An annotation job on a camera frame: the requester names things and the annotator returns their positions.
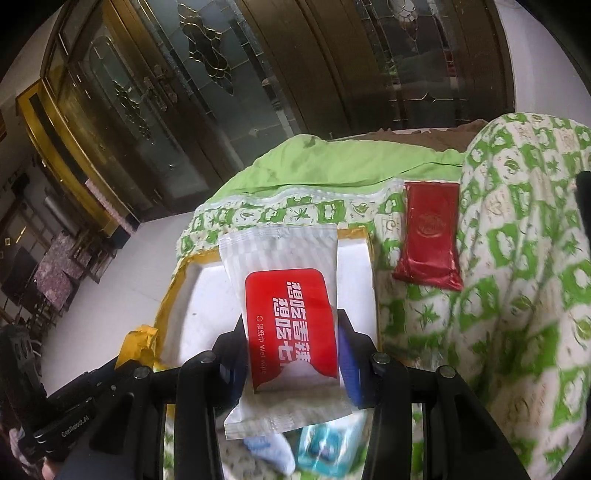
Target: red foil packet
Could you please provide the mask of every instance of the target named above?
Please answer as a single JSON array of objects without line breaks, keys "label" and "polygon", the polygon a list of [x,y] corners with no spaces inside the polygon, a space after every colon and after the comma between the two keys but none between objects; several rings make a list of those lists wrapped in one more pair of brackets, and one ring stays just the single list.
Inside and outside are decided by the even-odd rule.
[{"label": "red foil packet", "polygon": [[418,285],[461,290],[456,252],[459,184],[409,181],[405,186],[407,235],[392,276]]},{"label": "red foil packet", "polygon": [[318,270],[251,273],[246,318],[255,392],[338,384],[333,312]]}]

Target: yellow tape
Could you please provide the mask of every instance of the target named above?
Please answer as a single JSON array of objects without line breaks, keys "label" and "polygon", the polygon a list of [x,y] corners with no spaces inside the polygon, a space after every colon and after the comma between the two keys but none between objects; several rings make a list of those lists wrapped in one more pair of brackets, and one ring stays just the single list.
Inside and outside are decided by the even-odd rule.
[{"label": "yellow tape", "polygon": [[157,336],[158,329],[149,325],[142,325],[137,330],[129,332],[121,345],[115,368],[119,368],[128,360],[137,360],[142,365],[153,368]]}]

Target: tiled floor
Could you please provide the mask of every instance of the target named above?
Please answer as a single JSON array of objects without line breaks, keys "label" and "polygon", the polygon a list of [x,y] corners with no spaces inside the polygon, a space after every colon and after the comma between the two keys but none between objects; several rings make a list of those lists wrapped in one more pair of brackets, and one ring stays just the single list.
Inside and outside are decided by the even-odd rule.
[{"label": "tiled floor", "polygon": [[119,352],[134,327],[154,321],[176,266],[175,245],[192,213],[154,220],[118,252],[99,284],[80,285],[70,310],[43,343],[43,384],[51,394]]}]

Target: green patterned blanket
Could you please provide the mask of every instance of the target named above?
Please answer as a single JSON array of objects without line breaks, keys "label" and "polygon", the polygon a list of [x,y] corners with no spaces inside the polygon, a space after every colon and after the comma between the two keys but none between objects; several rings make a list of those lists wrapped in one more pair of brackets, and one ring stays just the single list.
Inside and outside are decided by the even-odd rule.
[{"label": "green patterned blanket", "polygon": [[221,234],[260,223],[365,226],[377,253],[385,349],[422,368],[456,367],[532,479],[550,479],[582,434],[591,379],[591,262],[573,186],[590,155],[591,131],[566,119],[515,113],[482,130],[462,169],[461,293],[392,280],[404,239],[397,179],[371,192],[286,187],[268,196],[216,195],[196,210],[177,253],[211,248]]}]

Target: glass cabinet door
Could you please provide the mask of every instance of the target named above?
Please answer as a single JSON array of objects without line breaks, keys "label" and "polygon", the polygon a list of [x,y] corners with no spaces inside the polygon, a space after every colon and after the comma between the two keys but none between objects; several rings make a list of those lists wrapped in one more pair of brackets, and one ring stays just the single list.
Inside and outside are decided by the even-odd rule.
[{"label": "glass cabinet door", "polygon": [[[98,137],[117,152],[118,163],[126,170],[127,174],[116,174],[121,168],[111,164],[107,170],[114,178],[109,183],[129,196],[133,193],[127,186],[131,174],[145,197],[140,198],[139,192],[135,195],[134,203],[143,203],[141,208],[146,207],[142,202],[146,200],[168,214],[193,209],[211,196],[222,178],[199,143],[170,122],[167,101],[151,78],[134,68],[129,59],[134,52],[125,50],[133,45],[116,42],[122,26],[109,21],[107,15],[104,4],[91,14],[70,55],[69,69],[73,84],[87,97],[87,111],[93,112]],[[65,93],[67,89],[60,95],[61,105]]]},{"label": "glass cabinet door", "polygon": [[[113,0],[130,31],[165,59],[163,87],[207,119],[234,170],[300,132],[279,83],[233,0]],[[140,25],[130,25],[134,20]]]},{"label": "glass cabinet door", "polygon": [[166,215],[166,209],[153,192],[154,182],[146,179],[138,166],[126,163],[128,155],[116,141],[117,129],[113,129],[106,118],[100,118],[89,98],[80,94],[81,89],[78,79],[67,74],[58,102],[77,142],[92,157],[98,173],[138,218]]}]

